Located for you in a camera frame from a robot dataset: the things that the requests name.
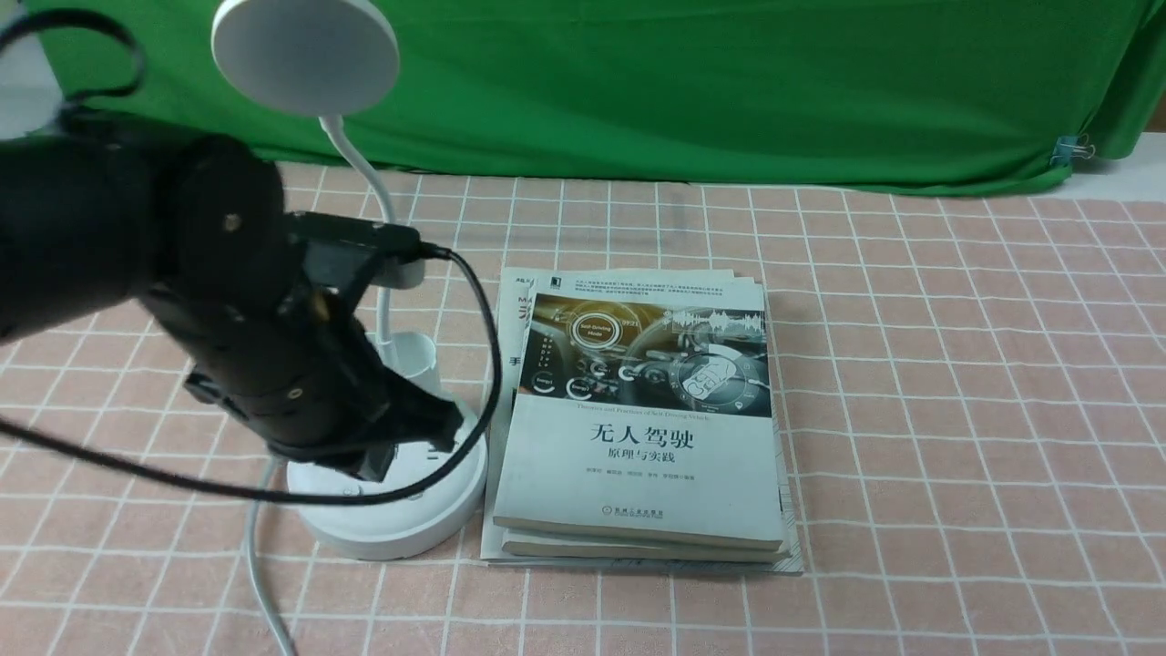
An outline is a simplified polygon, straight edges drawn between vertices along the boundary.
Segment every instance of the desk lamp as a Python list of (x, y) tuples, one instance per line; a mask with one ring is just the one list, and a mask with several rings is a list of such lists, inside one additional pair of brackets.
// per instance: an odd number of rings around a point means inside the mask
[[(316, 118), (336, 149), (372, 188), (385, 220), (395, 221), (392, 200), (373, 167), (349, 141), (344, 118), (368, 110), (396, 84), (396, 36), (370, 0), (226, 0), (215, 15), (215, 63), (240, 93), (265, 107)], [(408, 289), (424, 277), (422, 261), (394, 278)], [(436, 347), (428, 336), (389, 332), (388, 291), (378, 296), (377, 347), (385, 365), (434, 395), (441, 390)], [(475, 423), (466, 422), (458, 444)], [(363, 508), (301, 507), (300, 516), (321, 544), (361, 560), (389, 560), (423, 552), (469, 521), (485, 487), (486, 449), (479, 443), (449, 477), (423, 494)], [(405, 445), (382, 484), (358, 481), (331, 470), (292, 463), (289, 492), (361, 495), (415, 482), (445, 461), (424, 443)]]

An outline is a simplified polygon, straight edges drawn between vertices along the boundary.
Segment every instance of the green backdrop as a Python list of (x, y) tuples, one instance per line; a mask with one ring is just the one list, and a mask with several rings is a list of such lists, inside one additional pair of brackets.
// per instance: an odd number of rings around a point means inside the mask
[[(441, 172), (1033, 192), (1069, 175), (1060, 137), (1129, 154), (1166, 85), (1164, 2), (375, 0), (401, 80), (347, 126), (375, 163)], [(26, 3), (133, 29), (149, 77), (117, 106), (332, 161), (315, 121), (219, 77), (217, 0)], [(100, 37), (44, 41), (66, 90), (127, 75)]]

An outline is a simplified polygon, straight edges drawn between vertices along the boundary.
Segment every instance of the white wall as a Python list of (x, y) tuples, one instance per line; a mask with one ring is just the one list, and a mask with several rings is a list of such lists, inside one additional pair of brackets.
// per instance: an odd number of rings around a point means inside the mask
[[(0, 24), (22, 9), (0, 0)], [(0, 139), (21, 136), (52, 117), (61, 86), (36, 37), (23, 38), (0, 57)]]

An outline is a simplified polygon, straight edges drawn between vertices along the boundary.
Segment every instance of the stack of books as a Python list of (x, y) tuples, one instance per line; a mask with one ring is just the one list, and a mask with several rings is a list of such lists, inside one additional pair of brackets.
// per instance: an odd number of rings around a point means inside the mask
[(761, 284), (506, 268), (482, 559), (802, 572)]

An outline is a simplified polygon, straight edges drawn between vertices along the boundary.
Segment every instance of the round white base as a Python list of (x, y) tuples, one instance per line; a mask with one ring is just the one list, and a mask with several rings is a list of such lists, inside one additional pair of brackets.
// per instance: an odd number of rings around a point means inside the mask
[[(465, 421), (457, 435), (461, 446), (477, 423), (475, 414), (458, 402)], [(392, 492), (420, 481), (449, 459), (428, 443), (402, 445), (381, 484), (345, 477), (332, 470), (289, 463), (288, 492), (305, 494), (371, 495)], [(395, 560), (429, 551), (445, 542), (470, 520), (486, 486), (486, 439), (448, 477), (407, 500), (365, 507), (298, 507), (300, 519), (312, 536), (345, 558)]]

